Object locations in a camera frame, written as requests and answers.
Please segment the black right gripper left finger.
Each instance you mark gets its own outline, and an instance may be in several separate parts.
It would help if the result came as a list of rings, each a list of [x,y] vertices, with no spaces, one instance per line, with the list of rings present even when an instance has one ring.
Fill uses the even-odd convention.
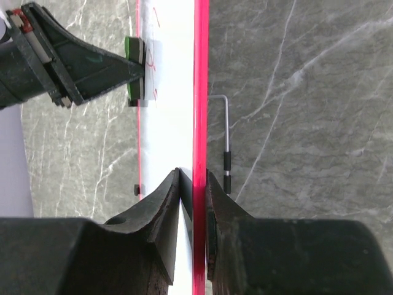
[[[2,218],[2,294],[166,294],[174,281],[179,170],[104,224]]]

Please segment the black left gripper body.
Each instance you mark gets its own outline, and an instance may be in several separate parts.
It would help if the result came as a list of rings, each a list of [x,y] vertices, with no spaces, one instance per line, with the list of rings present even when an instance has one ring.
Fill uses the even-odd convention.
[[[48,93],[57,106],[71,107],[74,81],[56,46],[73,42],[45,7],[6,10],[1,44],[1,107],[25,103]]]

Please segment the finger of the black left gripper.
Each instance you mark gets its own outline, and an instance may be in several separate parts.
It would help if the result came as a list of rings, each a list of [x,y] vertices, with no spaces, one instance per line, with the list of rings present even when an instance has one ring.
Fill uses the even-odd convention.
[[[43,7],[29,2],[22,7]],[[74,81],[72,103],[79,106],[130,83],[139,77],[136,66],[125,57],[101,49],[74,36],[55,50]]]

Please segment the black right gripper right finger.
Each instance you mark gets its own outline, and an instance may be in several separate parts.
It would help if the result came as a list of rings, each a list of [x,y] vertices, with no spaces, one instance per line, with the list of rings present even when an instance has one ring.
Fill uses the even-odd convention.
[[[345,219],[255,218],[206,176],[206,263],[214,294],[391,294],[369,228]]]

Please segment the green whiteboard eraser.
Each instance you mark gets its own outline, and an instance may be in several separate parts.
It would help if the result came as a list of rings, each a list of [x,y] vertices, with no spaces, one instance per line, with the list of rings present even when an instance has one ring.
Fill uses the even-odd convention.
[[[127,84],[128,99],[144,99],[146,45],[140,37],[125,37],[126,59],[136,66],[139,77]]]

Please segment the pink framed whiteboard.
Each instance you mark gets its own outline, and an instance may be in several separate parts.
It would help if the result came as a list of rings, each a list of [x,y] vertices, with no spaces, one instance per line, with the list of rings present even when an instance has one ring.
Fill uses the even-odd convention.
[[[138,109],[142,196],[156,190],[171,170],[180,170],[174,281],[169,294],[193,294],[195,4],[138,1],[138,33],[147,47],[144,100]]]

